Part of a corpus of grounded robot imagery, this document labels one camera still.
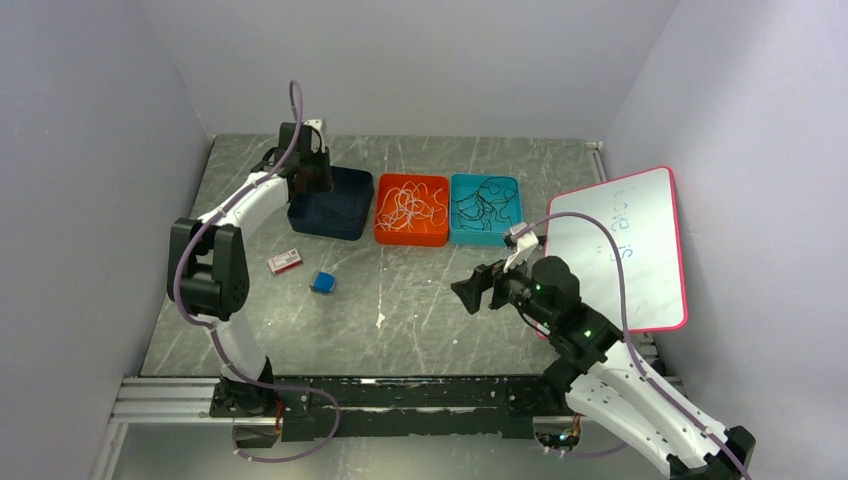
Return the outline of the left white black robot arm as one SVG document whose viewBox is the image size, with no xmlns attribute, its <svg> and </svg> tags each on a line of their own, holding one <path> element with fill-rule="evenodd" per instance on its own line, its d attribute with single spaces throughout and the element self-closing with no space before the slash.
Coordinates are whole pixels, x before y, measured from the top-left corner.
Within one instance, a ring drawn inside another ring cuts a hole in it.
<svg viewBox="0 0 848 480">
<path fill-rule="evenodd" d="M 281 404 L 270 360 L 245 316 L 245 242 L 293 197 L 331 189 L 325 132 L 321 119 L 282 123 L 278 146 L 235 193 L 199 218 L 180 218 L 171 227 L 167 294 L 189 324 L 206 331 L 221 363 L 213 405 L 227 414 L 261 416 Z"/>
</svg>

